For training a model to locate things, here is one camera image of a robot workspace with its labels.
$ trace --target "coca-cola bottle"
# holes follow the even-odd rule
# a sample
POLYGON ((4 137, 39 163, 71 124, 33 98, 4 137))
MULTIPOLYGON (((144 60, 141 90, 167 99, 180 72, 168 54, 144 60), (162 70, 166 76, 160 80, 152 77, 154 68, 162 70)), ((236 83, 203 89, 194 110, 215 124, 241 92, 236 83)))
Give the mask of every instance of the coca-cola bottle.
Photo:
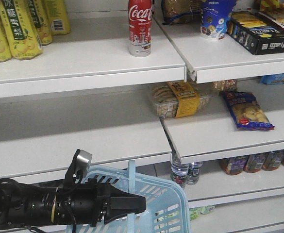
POLYGON ((132 56, 145 57, 150 54, 150 30, 152 0, 129 0, 129 52, 132 56))

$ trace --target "store shelf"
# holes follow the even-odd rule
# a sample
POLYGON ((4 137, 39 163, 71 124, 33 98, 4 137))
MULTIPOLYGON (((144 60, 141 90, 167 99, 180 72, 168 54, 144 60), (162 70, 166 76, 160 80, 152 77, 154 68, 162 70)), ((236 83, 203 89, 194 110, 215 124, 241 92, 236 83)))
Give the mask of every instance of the store shelf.
POLYGON ((191 221, 199 233, 284 233, 284 195, 216 206, 191 221))
POLYGON ((43 54, 0 63, 0 98, 185 78, 184 61, 155 22, 151 55, 144 58, 129 54, 127 17, 70 22, 72 32, 54 36, 43 54))
POLYGON ((62 179, 76 149, 125 168, 170 160, 171 148, 143 90, 0 104, 0 177, 62 179))
POLYGON ((275 130, 238 130, 222 96, 215 96, 193 116, 163 120, 182 163, 284 149, 284 85, 254 79, 239 82, 238 90, 253 92, 275 130))
MULTIPOLYGON (((155 164, 158 177, 170 179, 170 162, 155 164)), ((204 162, 199 181, 186 185, 190 208, 252 200, 284 194, 284 166, 274 171, 261 170, 229 176, 218 160, 204 162)))
POLYGON ((155 19, 198 83, 284 73, 284 53, 252 55, 228 35, 219 41, 205 39, 199 22, 163 25, 160 9, 155 19))

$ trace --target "water bottle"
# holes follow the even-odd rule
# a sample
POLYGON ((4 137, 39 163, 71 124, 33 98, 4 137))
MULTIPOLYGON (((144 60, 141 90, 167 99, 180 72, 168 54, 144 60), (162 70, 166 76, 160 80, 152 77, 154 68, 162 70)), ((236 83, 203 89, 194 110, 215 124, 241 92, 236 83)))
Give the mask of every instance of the water bottle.
POLYGON ((193 162, 189 164, 187 176, 188 185, 194 185, 198 182, 202 165, 203 162, 193 162))
POLYGON ((189 164, 181 164, 177 159, 171 161, 171 180, 178 183, 182 188, 186 186, 186 178, 189 164))

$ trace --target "coca-cola logo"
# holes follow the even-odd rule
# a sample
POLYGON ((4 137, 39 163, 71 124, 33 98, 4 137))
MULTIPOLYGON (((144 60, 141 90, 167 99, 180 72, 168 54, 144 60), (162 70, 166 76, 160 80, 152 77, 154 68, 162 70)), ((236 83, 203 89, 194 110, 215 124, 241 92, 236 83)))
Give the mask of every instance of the coca-cola logo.
POLYGON ((132 21, 150 21, 151 20, 151 8, 150 9, 138 9, 137 5, 132 6, 129 9, 129 19, 132 21))

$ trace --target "blue plastic basket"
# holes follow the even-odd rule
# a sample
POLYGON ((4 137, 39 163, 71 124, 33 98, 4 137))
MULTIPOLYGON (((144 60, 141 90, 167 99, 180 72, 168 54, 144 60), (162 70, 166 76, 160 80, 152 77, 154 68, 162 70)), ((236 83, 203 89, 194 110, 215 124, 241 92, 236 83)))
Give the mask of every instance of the blue plastic basket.
MULTIPOLYGON (((106 225, 103 222, 91 228, 77 225, 76 233, 190 233, 188 202, 182 188, 173 181, 135 172, 134 160, 128 169, 91 166, 86 178, 109 182, 115 188, 146 198, 146 210, 129 214, 106 225)), ((72 232, 67 226, 66 233, 72 232)))

